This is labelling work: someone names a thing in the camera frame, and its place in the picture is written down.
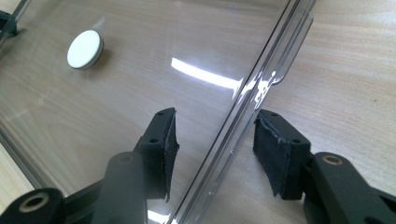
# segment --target white round knob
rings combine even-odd
[[[103,47],[104,41],[96,31],[85,31],[70,45],[67,62],[73,68],[89,68],[99,59]]]

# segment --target table surface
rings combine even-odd
[[[314,153],[346,157],[370,185],[396,195],[396,2],[318,0],[313,14],[314,23],[287,77],[271,89],[263,108],[293,124],[311,141]],[[273,197],[254,161],[252,135],[206,223],[262,223],[263,217],[266,223],[305,223],[301,202]],[[0,178],[0,211],[32,189],[3,148]]]

